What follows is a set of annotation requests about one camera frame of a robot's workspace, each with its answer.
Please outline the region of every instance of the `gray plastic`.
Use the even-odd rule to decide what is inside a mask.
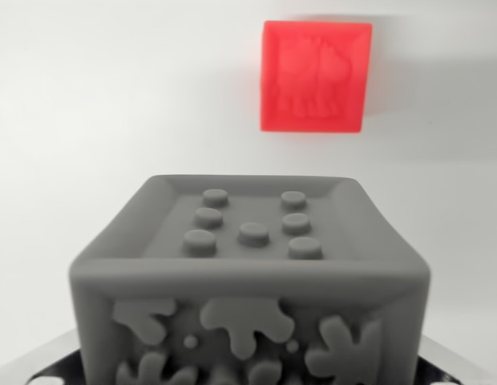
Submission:
[[[81,253],[88,385],[411,385],[426,263],[361,186],[154,176]]]

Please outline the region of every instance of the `small raised dot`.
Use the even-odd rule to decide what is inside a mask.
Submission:
[[[286,343],[286,350],[289,353],[297,353],[298,352],[298,342],[294,339],[290,339],[288,343]]]
[[[238,240],[247,246],[262,247],[269,243],[270,235],[265,225],[247,222],[240,226]]]
[[[292,259],[321,259],[321,243],[311,237],[298,237],[289,241],[289,257]]]
[[[206,230],[190,230],[184,235],[184,247],[189,253],[197,256],[214,254],[215,234]]]
[[[208,207],[223,207],[228,203],[228,194],[225,190],[212,188],[202,193],[202,201]]]
[[[195,223],[205,229],[214,229],[222,226],[224,219],[222,213],[209,207],[201,207],[195,211]]]
[[[311,222],[303,213],[288,214],[282,218],[282,229],[287,234],[301,235],[311,230]]]
[[[187,349],[195,349],[199,346],[199,339],[194,334],[188,334],[184,337],[183,345]]]
[[[281,195],[282,206],[286,209],[303,209],[307,204],[305,194],[300,191],[286,191]]]

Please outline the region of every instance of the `red cube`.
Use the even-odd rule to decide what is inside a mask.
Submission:
[[[265,22],[261,130],[360,132],[372,26]]]

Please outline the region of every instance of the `splatter shape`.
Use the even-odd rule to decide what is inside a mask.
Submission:
[[[170,298],[145,300],[119,300],[113,308],[113,319],[129,327],[147,345],[162,343],[167,331],[152,315],[172,315],[176,301]]]
[[[124,361],[117,368],[115,385],[195,385],[198,376],[196,367],[183,367],[169,380],[162,379],[167,360],[165,353],[146,353],[139,362],[138,375]]]
[[[281,373],[280,361],[261,361],[248,373],[248,385],[276,385],[281,379]]]
[[[64,385],[65,381],[60,379],[59,377],[50,377],[47,375],[43,375],[41,377],[37,377],[36,379],[32,379],[27,385]]]
[[[231,351],[239,359],[256,351],[256,331],[274,342],[285,342],[295,328],[295,322],[282,313],[278,298],[212,298],[200,310],[200,323],[207,330],[226,329]]]
[[[381,349],[379,321],[362,327],[358,343],[353,342],[350,329],[337,315],[320,322],[320,333],[328,350],[314,347],[305,353],[305,365],[312,375],[334,377],[333,385],[376,383]]]
[[[240,385],[240,381],[234,371],[224,365],[217,365],[211,371],[208,385]]]

